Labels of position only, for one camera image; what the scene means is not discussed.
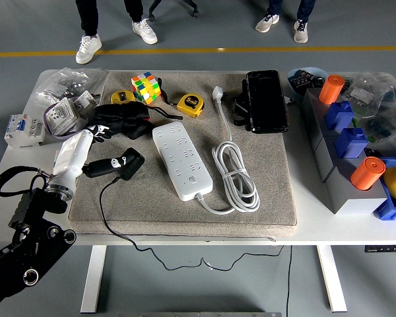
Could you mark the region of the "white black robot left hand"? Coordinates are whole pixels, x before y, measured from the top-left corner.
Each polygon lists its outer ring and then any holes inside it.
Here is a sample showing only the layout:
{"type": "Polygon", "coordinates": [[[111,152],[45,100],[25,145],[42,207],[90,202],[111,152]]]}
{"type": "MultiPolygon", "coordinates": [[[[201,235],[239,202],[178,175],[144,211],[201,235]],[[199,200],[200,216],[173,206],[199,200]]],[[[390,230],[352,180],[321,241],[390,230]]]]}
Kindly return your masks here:
{"type": "Polygon", "coordinates": [[[90,126],[63,142],[55,161],[53,177],[46,190],[64,201],[73,198],[76,192],[77,178],[85,173],[90,178],[103,176],[121,170],[127,164],[127,157],[105,158],[85,164],[94,141],[109,139],[110,129],[104,125],[90,126]]]}

